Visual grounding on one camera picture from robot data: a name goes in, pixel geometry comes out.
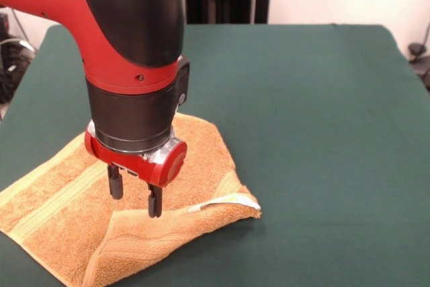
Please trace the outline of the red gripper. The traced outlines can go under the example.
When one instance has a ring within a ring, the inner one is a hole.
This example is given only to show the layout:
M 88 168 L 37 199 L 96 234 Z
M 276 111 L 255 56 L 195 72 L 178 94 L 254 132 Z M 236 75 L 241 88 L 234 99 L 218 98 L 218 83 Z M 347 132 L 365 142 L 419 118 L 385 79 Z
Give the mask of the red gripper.
M 148 215 L 159 218 L 163 209 L 163 189 L 180 172 L 187 145 L 172 130 L 167 142 L 160 148 L 146 153 L 123 153 L 107 148 L 95 135 L 95 125 L 90 122 L 85 131 L 87 152 L 107 164 L 110 195 L 121 200 L 124 194 L 121 170 L 148 183 Z

